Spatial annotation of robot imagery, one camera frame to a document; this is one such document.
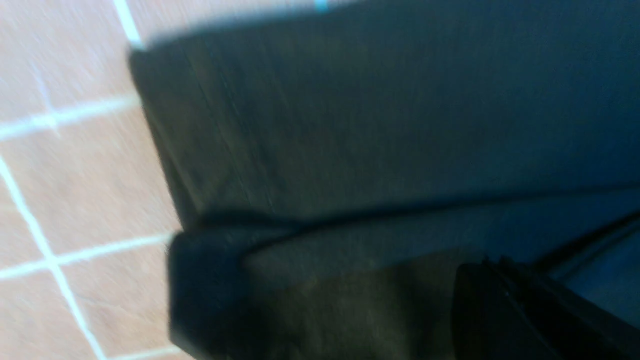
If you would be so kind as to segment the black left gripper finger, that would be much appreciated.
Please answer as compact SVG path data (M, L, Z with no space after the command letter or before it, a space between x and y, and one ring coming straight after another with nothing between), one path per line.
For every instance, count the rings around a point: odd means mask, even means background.
M455 274L457 360L637 360L639 330L528 265L466 263Z

